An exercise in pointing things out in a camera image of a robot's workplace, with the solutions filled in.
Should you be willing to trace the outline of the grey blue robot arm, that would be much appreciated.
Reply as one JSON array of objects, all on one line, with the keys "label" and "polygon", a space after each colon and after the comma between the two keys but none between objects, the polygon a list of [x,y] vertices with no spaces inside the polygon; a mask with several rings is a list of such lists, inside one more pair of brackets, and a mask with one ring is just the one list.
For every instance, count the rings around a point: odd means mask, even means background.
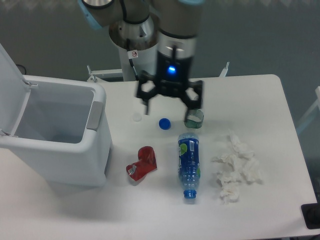
[{"label": "grey blue robot arm", "polygon": [[144,105],[162,95],[188,111],[202,107],[203,82],[189,80],[204,7],[202,0],[80,0],[94,29],[108,27],[123,79],[137,81]]}]

